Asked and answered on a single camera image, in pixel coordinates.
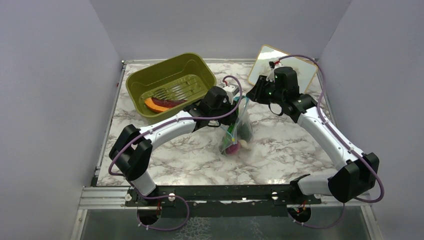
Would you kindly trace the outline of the clear zip top bag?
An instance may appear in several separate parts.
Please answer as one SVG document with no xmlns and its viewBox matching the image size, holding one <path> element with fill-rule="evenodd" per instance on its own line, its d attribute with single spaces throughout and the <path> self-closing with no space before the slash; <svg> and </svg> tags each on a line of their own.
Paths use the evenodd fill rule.
<svg viewBox="0 0 424 240">
<path fill-rule="evenodd" d="M 238 107 L 238 110 L 237 110 L 237 120 L 233 124 L 234 125 L 234 129 L 233 129 L 233 134 L 232 135 L 234 137 L 236 137 L 236 141 L 239 142 L 239 140 L 241 140 L 240 137 L 239 137 L 239 135 L 238 135 L 238 130 L 239 130 L 240 126 L 243 125 L 243 123 L 245 123 L 245 122 L 251 123 L 251 121 L 250 121 L 250 114 L 249 114 L 249 111 L 248 111 L 248 108 L 249 108 L 249 105 L 250 105 L 250 100 L 247 97 L 245 97 L 245 96 L 243 96 L 241 99 L 239 97 L 236 97 L 235 100 L 237 100 L 238 102 L 240 102 L 240 104 L 239 104 L 239 107 Z M 221 128 L 225 132 L 227 127 L 223 127 L 222 126 Z M 251 145 L 251 143 L 253 141 L 253 138 L 254 137 L 253 137 L 253 130 L 252 130 L 252 138 L 248 142 L 250 145 Z M 244 148 L 240 148 L 239 151 L 250 151 L 250 150 L 247 150 L 247 149 L 244 149 Z"/>
</svg>

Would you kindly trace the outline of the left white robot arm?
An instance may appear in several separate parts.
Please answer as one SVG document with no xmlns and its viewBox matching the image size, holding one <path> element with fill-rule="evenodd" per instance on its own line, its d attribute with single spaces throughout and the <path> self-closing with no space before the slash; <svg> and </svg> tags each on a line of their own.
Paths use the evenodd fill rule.
<svg viewBox="0 0 424 240">
<path fill-rule="evenodd" d="M 170 118 L 141 128 L 129 124 L 122 130 L 109 158 L 138 190 L 138 199 L 144 205 L 152 205 L 157 200 L 157 185 L 147 171 L 152 152 L 176 137 L 210 126 L 211 121 L 217 121 L 218 125 L 235 123 L 238 105 L 234 97 L 239 93 L 240 88 L 235 85 L 214 86 L 203 99 Z"/>
</svg>

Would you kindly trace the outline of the purple red onion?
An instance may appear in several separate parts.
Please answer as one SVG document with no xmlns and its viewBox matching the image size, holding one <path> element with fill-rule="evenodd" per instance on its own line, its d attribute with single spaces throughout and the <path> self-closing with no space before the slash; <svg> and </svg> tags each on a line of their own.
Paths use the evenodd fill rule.
<svg viewBox="0 0 424 240">
<path fill-rule="evenodd" d="M 241 149 L 241 144 L 237 142 L 236 144 L 231 144 L 227 147 L 224 152 L 226 155 L 234 155 Z"/>
</svg>

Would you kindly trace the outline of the dark green avocado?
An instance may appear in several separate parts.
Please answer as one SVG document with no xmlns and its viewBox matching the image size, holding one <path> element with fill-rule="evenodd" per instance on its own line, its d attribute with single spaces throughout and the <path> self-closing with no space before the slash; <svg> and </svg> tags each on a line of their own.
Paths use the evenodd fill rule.
<svg viewBox="0 0 424 240">
<path fill-rule="evenodd" d="M 241 140 L 249 142 L 253 137 L 252 124 L 250 122 L 244 122 L 237 132 Z"/>
</svg>

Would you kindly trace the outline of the white garlic piece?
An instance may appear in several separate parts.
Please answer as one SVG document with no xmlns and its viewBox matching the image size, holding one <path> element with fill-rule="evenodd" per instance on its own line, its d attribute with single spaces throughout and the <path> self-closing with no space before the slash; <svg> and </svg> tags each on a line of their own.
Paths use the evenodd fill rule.
<svg viewBox="0 0 424 240">
<path fill-rule="evenodd" d="M 251 145 L 246 140 L 240 139 L 238 142 L 240 143 L 241 148 L 251 150 Z"/>
</svg>

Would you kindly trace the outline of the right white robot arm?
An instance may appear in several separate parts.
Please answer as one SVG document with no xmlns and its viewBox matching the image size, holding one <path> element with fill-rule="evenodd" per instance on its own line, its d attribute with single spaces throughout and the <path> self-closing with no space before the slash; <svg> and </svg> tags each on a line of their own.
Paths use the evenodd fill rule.
<svg viewBox="0 0 424 240">
<path fill-rule="evenodd" d="M 352 144 L 323 114 L 317 101 L 301 93 L 297 72 L 289 66 L 275 68 L 273 78 L 259 75 L 246 94 L 252 102 L 278 105 L 278 116 L 287 115 L 322 147 L 336 168 L 335 173 L 310 174 L 291 181 L 289 199 L 300 204 L 309 195 L 333 196 L 341 203 L 356 199 L 377 183 L 380 160 Z"/>
</svg>

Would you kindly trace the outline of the green chili pepper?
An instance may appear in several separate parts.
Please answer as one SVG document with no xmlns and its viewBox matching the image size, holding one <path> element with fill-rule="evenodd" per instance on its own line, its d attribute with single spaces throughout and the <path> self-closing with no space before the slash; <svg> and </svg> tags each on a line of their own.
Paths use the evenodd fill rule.
<svg viewBox="0 0 424 240">
<path fill-rule="evenodd" d="M 222 138 L 222 142 L 220 145 L 220 151 L 222 154 L 225 154 L 225 149 L 227 147 L 229 147 L 232 144 L 236 144 L 237 138 L 233 136 L 233 132 L 234 132 L 234 124 L 230 125 L 229 127 L 226 128 L 224 136 Z"/>
</svg>

